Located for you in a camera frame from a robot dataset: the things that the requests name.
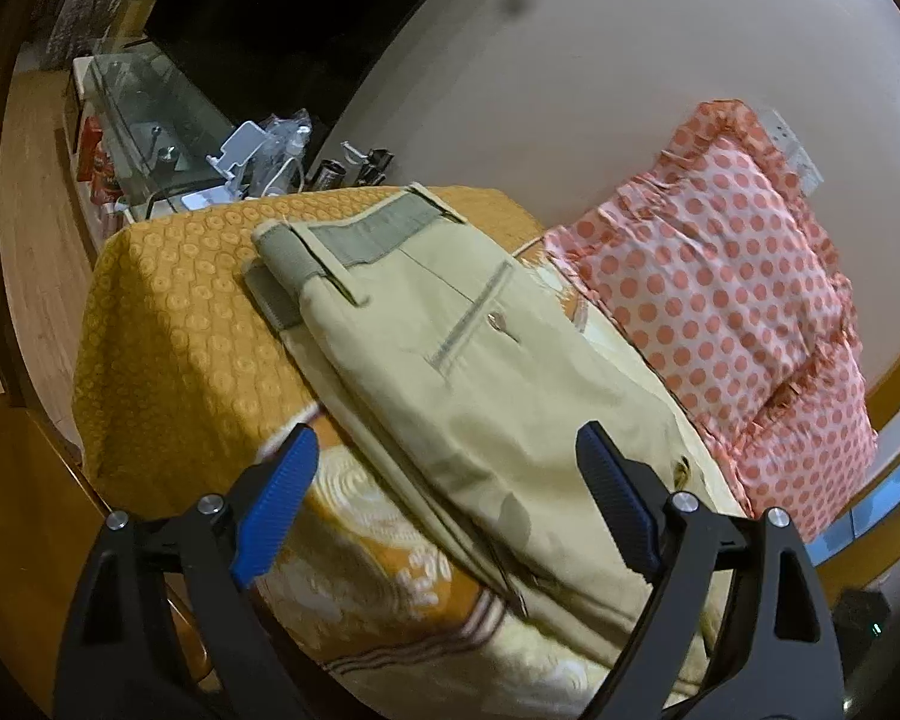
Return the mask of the beige khaki pants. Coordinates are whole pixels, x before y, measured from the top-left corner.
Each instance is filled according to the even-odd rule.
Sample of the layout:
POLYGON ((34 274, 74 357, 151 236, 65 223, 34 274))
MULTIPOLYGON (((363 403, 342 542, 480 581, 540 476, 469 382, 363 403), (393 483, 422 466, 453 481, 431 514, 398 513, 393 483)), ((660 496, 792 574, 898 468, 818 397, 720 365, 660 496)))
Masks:
POLYGON ((347 220, 265 221, 251 240, 261 314, 406 513, 520 616, 614 663, 649 589, 577 470, 578 429, 598 422, 667 488, 736 511, 639 353, 591 344, 523 263, 418 185, 347 220))

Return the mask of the pink polka dot pillow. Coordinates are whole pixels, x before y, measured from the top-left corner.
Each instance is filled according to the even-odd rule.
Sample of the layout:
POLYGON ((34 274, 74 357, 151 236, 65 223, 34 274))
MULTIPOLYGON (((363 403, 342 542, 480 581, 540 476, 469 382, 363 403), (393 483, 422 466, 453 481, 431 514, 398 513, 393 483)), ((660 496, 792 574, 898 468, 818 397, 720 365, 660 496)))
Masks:
POLYGON ((722 461, 748 515, 781 507, 809 543, 862 489, 877 449, 859 361, 839 340, 781 383, 722 461))
POLYGON ((738 99, 701 104, 649 171, 544 236, 702 436, 729 449, 814 349, 852 344, 852 288, 800 179, 738 99))

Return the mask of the yellow orange patterned bedspread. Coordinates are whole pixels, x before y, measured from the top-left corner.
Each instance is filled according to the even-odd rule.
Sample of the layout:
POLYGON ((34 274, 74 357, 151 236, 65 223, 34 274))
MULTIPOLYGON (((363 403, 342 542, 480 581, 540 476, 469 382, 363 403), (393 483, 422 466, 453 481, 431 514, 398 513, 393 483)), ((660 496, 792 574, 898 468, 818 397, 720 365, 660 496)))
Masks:
MULTIPOLYGON (((583 314, 541 257, 541 224, 504 193, 425 188, 551 289, 595 346, 621 337, 583 314)), ((317 474, 256 594, 279 632, 390 718, 574 718, 611 665, 520 616, 419 527, 329 414, 245 283, 269 220, 326 223, 402 188, 245 200, 131 224, 98 255, 77 353, 82 466, 141 517, 227 489, 297 424, 317 474)))

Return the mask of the clear plastic bag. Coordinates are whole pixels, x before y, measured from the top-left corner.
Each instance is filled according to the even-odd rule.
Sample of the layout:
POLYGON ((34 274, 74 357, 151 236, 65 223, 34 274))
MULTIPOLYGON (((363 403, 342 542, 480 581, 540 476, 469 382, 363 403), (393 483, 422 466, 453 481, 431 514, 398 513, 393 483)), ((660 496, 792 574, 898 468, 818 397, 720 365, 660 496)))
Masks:
POLYGON ((305 185, 304 158, 312 119, 299 109, 289 119, 271 115, 265 122, 266 142, 251 160, 250 197, 276 197, 302 192, 305 185))

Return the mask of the glass top side table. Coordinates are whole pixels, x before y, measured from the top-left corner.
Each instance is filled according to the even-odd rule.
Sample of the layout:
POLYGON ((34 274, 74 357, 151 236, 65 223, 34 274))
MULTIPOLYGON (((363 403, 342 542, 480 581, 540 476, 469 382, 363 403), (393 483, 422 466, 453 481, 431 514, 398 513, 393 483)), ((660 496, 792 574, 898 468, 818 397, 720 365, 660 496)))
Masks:
POLYGON ((183 213, 187 195, 226 183, 209 160, 235 125, 153 43, 77 57, 71 70, 133 223, 183 213))

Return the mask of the white phone stand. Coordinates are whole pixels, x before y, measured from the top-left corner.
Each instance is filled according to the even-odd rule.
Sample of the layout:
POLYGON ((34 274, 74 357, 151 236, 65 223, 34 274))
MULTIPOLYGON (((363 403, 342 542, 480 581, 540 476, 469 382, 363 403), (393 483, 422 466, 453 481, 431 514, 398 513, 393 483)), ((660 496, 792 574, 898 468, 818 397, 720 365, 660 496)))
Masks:
POLYGON ((219 146, 206 156, 206 163, 224 179, 231 197, 237 195, 244 180, 245 167, 256 151, 268 141, 268 134, 255 122, 242 122, 219 146))

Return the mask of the dark small bottles cluster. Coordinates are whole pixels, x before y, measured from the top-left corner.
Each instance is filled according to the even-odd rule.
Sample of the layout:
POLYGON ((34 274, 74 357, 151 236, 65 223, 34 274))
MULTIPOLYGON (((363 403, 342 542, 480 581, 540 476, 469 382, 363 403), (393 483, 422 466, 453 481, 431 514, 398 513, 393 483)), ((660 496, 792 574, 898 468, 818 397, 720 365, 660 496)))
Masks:
POLYGON ((313 169, 305 183, 308 192, 380 185, 395 159, 395 154, 386 148, 361 151, 349 142, 341 143, 341 148, 343 157, 340 160, 325 158, 313 169))

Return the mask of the wooden window frame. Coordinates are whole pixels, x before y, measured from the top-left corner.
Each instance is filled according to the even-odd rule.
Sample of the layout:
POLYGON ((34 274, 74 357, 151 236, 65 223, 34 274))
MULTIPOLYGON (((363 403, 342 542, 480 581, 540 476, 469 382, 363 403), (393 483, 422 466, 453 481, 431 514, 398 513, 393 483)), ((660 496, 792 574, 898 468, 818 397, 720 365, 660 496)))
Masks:
POLYGON ((900 363, 868 394, 878 452, 863 486, 809 543, 827 600, 878 587, 900 561, 900 363))

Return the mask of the white wall socket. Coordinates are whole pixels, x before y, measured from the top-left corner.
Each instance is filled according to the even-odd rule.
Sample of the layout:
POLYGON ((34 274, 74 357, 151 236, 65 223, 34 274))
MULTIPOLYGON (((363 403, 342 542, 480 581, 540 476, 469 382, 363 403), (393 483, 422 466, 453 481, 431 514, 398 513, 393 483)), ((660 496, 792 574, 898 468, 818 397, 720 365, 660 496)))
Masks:
POLYGON ((790 125, 775 109, 759 109, 758 121, 766 131, 769 140, 774 143, 800 179, 803 193, 809 197, 823 185, 823 174, 809 157, 790 125))

